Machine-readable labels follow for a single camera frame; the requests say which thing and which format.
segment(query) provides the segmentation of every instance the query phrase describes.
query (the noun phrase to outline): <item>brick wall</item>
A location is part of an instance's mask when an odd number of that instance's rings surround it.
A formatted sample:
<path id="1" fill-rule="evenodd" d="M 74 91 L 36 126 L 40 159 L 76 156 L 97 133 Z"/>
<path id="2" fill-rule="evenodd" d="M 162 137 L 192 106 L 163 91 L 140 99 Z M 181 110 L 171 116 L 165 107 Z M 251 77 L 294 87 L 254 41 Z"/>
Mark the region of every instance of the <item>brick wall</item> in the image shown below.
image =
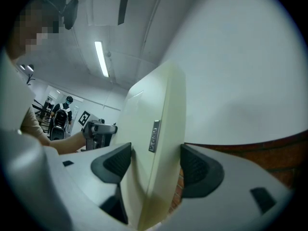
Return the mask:
<path id="1" fill-rule="evenodd" d="M 290 189 L 296 183 L 308 153 L 308 130 L 279 140 L 243 145 L 193 144 L 219 152 L 240 156 L 251 160 L 266 169 Z M 183 171 L 180 170 L 176 191 L 169 213 L 180 204 L 184 187 Z"/>

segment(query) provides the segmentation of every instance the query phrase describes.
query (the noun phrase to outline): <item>ceiling light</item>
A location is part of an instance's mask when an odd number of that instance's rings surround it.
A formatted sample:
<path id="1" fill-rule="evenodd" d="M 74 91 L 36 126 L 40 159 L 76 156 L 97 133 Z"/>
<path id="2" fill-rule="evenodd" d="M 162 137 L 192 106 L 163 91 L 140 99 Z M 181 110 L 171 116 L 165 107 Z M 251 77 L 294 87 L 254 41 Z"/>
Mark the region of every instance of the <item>ceiling light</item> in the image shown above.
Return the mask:
<path id="1" fill-rule="evenodd" d="M 107 71 L 107 67 L 106 67 L 105 58 L 104 58 L 102 42 L 96 41 L 96 42 L 94 42 L 94 44 L 95 44 L 96 53 L 97 53 L 98 60 L 99 60 L 100 65 L 101 65 L 101 69 L 102 69 L 103 75 L 105 77 L 109 77 L 109 74 L 108 74 L 108 71 Z"/>
<path id="2" fill-rule="evenodd" d="M 27 65 L 27 68 L 30 69 L 32 72 L 34 71 L 34 66 L 32 64 Z"/>

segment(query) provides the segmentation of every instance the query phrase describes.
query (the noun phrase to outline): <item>person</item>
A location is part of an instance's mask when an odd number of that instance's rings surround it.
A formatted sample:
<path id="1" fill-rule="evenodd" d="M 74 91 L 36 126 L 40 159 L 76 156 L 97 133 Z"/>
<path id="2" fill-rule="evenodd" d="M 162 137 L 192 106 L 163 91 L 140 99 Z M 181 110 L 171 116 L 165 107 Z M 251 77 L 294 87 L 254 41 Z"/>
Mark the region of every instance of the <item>person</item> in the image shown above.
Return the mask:
<path id="1" fill-rule="evenodd" d="M 59 110 L 59 109 L 64 109 L 67 111 L 67 116 L 68 116 L 68 124 L 71 125 L 72 124 L 72 111 L 69 108 L 69 105 L 73 102 L 73 98 L 71 96 L 68 96 L 66 98 L 65 103 L 58 103 L 52 110 L 51 112 L 51 117 L 54 117 L 55 113 Z"/>
<path id="2" fill-rule="evenodd" d="M 5 45 L 6 54 L 15 63 L 20 56 L 39 44 L 41 35 L 57 32 L 64 11 L 66 0 L 31 0 L 20 12 L 15 21 L 9 39 Z M 67 139 L 50 141 L 44 134 L 30 107 L 24 117 L 20 130 L 37 138 L 44 146 L 55 148 L 59 154 L 73 153 L 86 145 L 86 140 L 79 132 Z"/>

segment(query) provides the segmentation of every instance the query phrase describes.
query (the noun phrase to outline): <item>black t-shirt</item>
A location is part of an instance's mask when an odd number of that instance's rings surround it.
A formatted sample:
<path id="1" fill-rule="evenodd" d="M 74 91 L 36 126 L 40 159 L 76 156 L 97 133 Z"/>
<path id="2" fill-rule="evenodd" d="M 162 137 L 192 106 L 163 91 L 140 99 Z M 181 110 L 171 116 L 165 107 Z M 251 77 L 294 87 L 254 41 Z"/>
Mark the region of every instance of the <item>black t-shirt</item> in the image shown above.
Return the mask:
<path id="1" fill-rule="evenodd" d="M 63 103 L 63 108 L 64 109 L 68 109 L 68 104 L 67 103 Z M 52 112 L 56 113 L 58 110 L 60 109 L 60 104 L 58 103 L 52 110 Z M 72 111 L 67 112 L 68 114 L 68 121 L 72 120 Z"/>

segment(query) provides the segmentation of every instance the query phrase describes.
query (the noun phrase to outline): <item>ceiling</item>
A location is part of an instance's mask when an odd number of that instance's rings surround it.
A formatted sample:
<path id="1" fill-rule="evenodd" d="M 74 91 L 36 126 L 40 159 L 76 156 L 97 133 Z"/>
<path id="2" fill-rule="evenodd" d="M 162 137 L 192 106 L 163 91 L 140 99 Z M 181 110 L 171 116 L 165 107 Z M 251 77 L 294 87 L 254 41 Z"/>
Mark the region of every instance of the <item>ceiling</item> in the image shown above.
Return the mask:
<path id="1" fill-rule="evenodd" d="M 42 45 L 20 58 L 18 63 L 36 66 L 39 69 L 36 77 L 43 75 L 47 67 L 55 71 L 66 68 L 129 89 L 157 67 L 195 1 L 128 0 L 123 24 L 90 26 L 87 13 L 89 1 L 79 0 L 73 29 L 48 35 Z M 99 12 L 97 7 L 93 8 L 96 13 Z M 109 78 L 102 74 L 95 41 L 103 43 Z"/>

